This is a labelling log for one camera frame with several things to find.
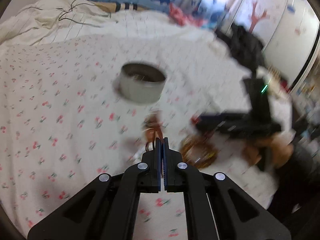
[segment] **silver screw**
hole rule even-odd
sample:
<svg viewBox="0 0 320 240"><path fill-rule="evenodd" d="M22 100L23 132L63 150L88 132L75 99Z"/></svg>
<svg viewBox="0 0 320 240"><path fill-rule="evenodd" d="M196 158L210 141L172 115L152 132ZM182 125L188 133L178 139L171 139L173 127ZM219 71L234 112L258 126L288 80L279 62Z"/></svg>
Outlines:
<svg viewBox="0 0 320 240"><path fill-rule="evenodd" d="M108 174L101 174L99 176L99 180L102 181L102 182L108 181L109 179L110 179L110 177L109 177Z"/></svg>
<svg viewBox="0 0 320 240"><path fill-rule="evenodd" d="M216 179L218 179L218 180L224 180L225 178L226 178L226 176L221 172L216 174Z"/></svg>
<svg viewBox="0 0 320 240"><path fill-rule="evenodd" d="M186 169L188 167L188 165L186 163L178 163L178 168L179 169Z"/></svg>
<svg viewBox="0 0 320 240"><path fill-rule="evenodd" d="M148 164L146 164L146 163L139 163L139 164L138 164L138 168L139 168L140 170L145 170L146 168L148 168Z"/></svg>

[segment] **red fabric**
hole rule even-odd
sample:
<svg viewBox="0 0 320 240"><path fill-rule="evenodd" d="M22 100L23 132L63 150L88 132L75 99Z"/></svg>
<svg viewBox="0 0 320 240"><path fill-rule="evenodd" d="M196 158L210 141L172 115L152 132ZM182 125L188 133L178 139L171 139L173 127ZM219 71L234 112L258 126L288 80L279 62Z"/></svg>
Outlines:
<svg viewBox="0 0 320 240"><path fill-rule="evenodd" d="M169 16L180 26L193 25L201 27L203 24L207 23L207 20L194 19L192 15L184 14L183 11L173 3L169 4Z"/></svg>

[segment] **green light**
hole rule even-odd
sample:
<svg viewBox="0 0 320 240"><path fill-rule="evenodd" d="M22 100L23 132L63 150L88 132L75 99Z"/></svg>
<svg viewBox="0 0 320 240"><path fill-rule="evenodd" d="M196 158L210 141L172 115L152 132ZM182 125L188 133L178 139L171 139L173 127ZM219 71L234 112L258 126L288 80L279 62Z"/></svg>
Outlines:
<svg viewBox="0 0 320 240"><path fill-rule="evenodd" d="M265 85L265 87L264 87L263 90L261 91L262 94L266 91L267 87L268 87L268 85Z"/></svg>

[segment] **gray cylindrical bowl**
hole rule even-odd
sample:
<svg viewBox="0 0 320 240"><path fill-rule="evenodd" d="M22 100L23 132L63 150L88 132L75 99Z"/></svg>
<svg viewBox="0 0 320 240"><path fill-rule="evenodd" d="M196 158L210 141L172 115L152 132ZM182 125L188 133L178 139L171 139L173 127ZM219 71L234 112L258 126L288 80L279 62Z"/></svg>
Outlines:
<svg viewBox="0 0 320 240"><path fill-rule="evenodd" d="M120 90L136 103L154 103L159 100L165 81L165 74L154 66L128 63L121 68Z"/></svg>

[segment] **white blanket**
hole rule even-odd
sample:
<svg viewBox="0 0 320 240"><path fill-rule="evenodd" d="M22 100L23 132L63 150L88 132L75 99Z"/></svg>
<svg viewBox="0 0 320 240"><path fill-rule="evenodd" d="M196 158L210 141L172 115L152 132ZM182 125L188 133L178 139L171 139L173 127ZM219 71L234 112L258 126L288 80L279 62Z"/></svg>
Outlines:
<svg viewBox="0 0 320 240"><path fill-rule="evenodd" d="M110 19L87 5L67 15L91 26L58 22L61 12L55 8L68 10L72 1L42 0L36 6L43 10L26 9L0 26L0 198L25 235L99 173L123 172L130 156L141 151L136 141L143 141L141 125L153 109L162 110L164 136L178 150L193 114L250 108L240 83L248 71L226 56L214 34L177 27L156 12L124 11ZM82 36L92 33L107 34ZM147 106L115 90L121 66L141 60L168 75L159 102ZM271 105L289 129L291 104ZM213 138L219 157L203 172L225 172L267 207L274 180L247 166L240 157L242 142L225 140ZM172 237L187 238L182 195L143 194L134 239Z"/></svg>

